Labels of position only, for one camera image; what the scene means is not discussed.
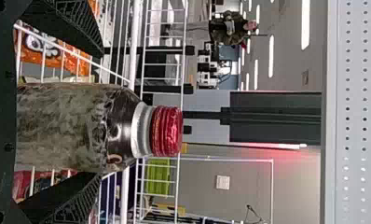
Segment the red lid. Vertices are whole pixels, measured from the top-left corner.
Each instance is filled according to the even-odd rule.
[[[176,107],[158,106],[153,112],[151,150],[157,157],[172,157],[183,141],[183,114]]]

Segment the jar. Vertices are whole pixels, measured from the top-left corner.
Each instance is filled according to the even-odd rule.
[[[181,111],[146,105],[117,85],[20,85],[17,104],[17,164],[110,173],[181,149]]]

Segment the fluorescent light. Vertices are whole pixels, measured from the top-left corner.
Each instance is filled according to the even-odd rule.
[[[240,73],[241,73],[241,67],[240,67],[240,65],[241,65],[241,59],[240,59],[240,57],[239,57],[239,59],[238,59],[238,74],[240,75]]]
[[[244,55],[245,55],[244,48],[241,48],[241,66],[244,66]]]
[[[268,69],[269,77],[273,77],[274,48],[275,48],[275,36],[272,35],[269,39],[269,69]]]
[[[255,17],[256,17],[257,24],[259,24],[260,22],[260,6],[259,5],[257,5],[257,7],[255,8]]]
[[[252,48],[252,40],[247,39],[247,54],[250,54],[251,48]]]
[[[250,86],[250,74],[247,73],[246,74],[246,90],[247,91],[249,90],[249,86]]]
[[[254,61],[254,90],[258,89],[258,60]]]
[[[302,37],[301,48],[309,45],[310,39],[310,0],[302,0]]]

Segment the person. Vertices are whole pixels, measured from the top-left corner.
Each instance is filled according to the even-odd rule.
[[[197,21],[187,24],[186,29],[182,23],[164,25],[162,35],[184,36],[204,42],[212,41],[222,45],[242,45],[248,32],[255,32],[258,28],[256,21],[245,20],[239,12],[226,11],[224,18],[210,21]]]

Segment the white wall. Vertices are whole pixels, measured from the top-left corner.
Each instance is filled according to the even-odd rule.
[[[189,146],[190,154],[274,159],[274,222],[318,224],[320,150]],[[270,214],[270,167],[261,163],[182,161],[179,204],[187,213],[243,220],[250,204],[264,219]],[[214,188],[217,175],[229,175],[230,190]],[[257,221],[249,214],[249,222]]]
[[[254,86],[254,59],[259,60],[259,90],[321,91],[323,81],[323,30],[325,5],[321,0],[310,0],[310,44],[301,50],[302,0],[286,0],[285,10],[279,13],[279,1],[253,0],[248,19],[255,19],[255,6],[261,5],[260,34],[275,35],[274,77],[268,77],[269,37],[254,37],[252,55],[246,55],[242,80],[250,73],[250,90]],[[309,69],[309,85],[303,86],[302,73]]]

